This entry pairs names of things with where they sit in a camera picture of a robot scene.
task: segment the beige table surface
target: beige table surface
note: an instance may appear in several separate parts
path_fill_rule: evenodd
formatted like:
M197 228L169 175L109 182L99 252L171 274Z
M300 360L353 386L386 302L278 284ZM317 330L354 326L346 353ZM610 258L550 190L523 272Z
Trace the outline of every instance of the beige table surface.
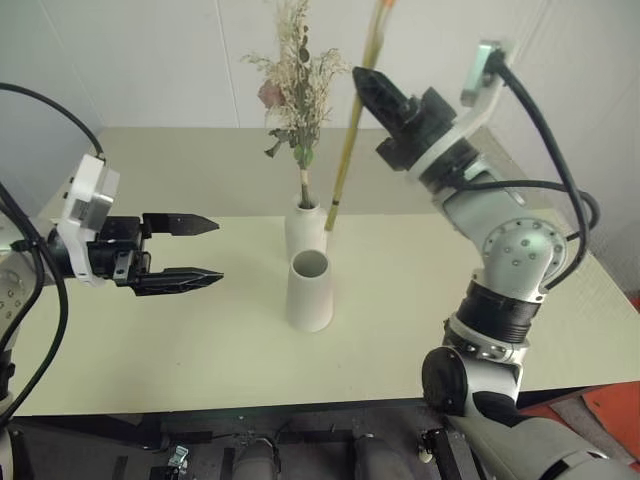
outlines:
M284 319L281 217L148 243L155 271L225 273L185 295L137 298L68 281L71 315L54 364L21 415L216 409L418 397L425 354L459 305L479 257L437 214L339 218L331 239L336 312L317 334ZM18 391L57 320L55 292L14 349ZM525 390L640 378L640 318L593 258L550 295L529 335Z

